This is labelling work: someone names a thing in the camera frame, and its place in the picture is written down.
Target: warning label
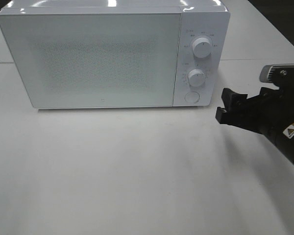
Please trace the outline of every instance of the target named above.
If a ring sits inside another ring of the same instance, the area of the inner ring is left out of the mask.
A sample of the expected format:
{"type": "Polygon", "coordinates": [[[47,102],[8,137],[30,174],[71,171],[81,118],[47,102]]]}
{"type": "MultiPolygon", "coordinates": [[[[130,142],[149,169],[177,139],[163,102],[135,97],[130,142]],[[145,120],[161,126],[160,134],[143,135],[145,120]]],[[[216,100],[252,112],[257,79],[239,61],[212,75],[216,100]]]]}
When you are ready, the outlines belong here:
{"type": "Polygon", "coordinates": [[[283,134],[289,138],[292,139],[292,137],[294,136],[294,123],[292,125],[289,125],[284,131],[283,134]]]}

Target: table surface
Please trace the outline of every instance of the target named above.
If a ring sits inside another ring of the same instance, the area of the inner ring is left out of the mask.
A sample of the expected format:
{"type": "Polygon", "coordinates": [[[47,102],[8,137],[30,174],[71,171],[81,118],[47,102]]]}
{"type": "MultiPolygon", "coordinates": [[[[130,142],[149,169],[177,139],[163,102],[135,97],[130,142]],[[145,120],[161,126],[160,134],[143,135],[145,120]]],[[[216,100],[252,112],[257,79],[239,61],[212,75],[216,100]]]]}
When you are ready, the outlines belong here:
{"type": "MultiPolygon", "coordinates": [[[[294,59],[294,46],[247,0],[223,0],[231,19],[222,60],[294,59]]],[[[0,31],[0,63],[13,62],[0,31]]]]}
{"type": "Polygon", "coordinates": [[[294,166],[214,118],[277,63],[221,61],[208,107],[39,111],[0,64],[0,234],[294,235],[294,166]]]}

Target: white knob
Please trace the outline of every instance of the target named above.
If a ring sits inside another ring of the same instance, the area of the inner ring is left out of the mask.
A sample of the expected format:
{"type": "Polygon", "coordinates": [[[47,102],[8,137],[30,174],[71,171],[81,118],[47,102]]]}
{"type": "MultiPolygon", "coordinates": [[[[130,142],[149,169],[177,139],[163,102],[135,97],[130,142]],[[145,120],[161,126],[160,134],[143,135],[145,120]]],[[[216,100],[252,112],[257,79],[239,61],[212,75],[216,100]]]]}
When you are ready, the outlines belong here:
{"type": "Polygon", "coordinates": [[[194,56],[197,58],[205,58],[211,53],[212,41],[206,36],[198,37],[192,42],[192,49],[194,56]]]}
{"type": "Polygon", "coordinates": [[[206,75],[202,70],[192,70],[188,73],[188,82],[192,87],[200,87],[206,80],[206,75]]]}

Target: round button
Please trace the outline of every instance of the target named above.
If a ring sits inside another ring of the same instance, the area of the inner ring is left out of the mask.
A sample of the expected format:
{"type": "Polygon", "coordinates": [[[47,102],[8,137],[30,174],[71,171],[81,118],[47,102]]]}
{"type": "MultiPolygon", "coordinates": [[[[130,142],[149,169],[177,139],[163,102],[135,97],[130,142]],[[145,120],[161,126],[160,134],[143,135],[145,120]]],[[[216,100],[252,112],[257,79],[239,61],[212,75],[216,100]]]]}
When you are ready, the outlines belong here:
{"type": "Polygon", "coordinates": [[[185,96],[185,100],[189,103],[197,103],[199,101],[199,94],[197,92],[188,92],[185,96]]]}
{"type": "Polygon", "coordinates": [[[187,75],[188,82],[192,87],[200,87],[206,80],[206,75],[202,70],[192,70],[187,75]]]}
{"type": "Polygon", "coordinates": [[[197,58],[205,58],[210,55],[212,50],[212,41],[206,36],[201,36],[193,40],[192,49],[194,56],[197,58]]]}

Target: timer knob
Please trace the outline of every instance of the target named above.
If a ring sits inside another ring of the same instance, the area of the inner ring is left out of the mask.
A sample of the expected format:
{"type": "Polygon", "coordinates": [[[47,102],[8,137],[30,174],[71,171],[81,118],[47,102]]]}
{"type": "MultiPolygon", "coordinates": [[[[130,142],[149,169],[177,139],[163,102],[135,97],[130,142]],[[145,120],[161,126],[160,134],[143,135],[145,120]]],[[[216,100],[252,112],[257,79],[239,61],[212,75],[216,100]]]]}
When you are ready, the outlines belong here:
{"type": "Polygon", "coordinates": [[[205,58],[210,55],[212,50],[212,40],[206,36],[195,38],[192,42],[194,56],[205,58]]]}
{"type": "Polygon", "coordinates": [[[206,75],[202,70],[195,69],[188,73],[188,82],[192,87],[200,87],[206,80],[206,75]]]}

